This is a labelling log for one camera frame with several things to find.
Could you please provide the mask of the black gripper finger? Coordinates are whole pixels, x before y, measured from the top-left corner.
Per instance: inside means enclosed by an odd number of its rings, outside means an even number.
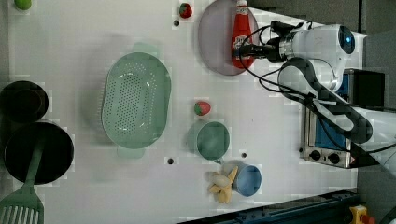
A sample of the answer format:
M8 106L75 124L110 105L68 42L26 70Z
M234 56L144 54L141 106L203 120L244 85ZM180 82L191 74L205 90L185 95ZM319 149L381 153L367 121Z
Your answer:
M242 46L239 48L238 52L241 57L253 57L255 59L266 58L268 54L264 46L258 45Z

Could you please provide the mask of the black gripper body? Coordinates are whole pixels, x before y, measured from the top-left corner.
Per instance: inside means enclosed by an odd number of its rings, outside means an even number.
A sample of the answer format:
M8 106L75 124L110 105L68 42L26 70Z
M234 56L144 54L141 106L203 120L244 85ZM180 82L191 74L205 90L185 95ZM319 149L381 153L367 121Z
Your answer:
M272 62L284 62L292 54L292 42L297 31L303 26L300 22L298 25L290 25L281 21L272 21L270 24L271 31L277 34L277 37L270 38L265 47L268 48L266 58Z

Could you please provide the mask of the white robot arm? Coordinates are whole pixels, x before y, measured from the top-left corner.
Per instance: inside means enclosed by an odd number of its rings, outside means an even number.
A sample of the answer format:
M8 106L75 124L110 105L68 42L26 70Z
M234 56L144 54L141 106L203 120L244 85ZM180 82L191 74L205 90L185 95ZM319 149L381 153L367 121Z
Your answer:
M250 57L283 63L274 91L304 105L394 174L395 110L353 105L336 93L355 50L353 33L340 24L314 27L310 21L296 26L272 21L268 28L276 38L255 45L243 37L233 56L240 61Z

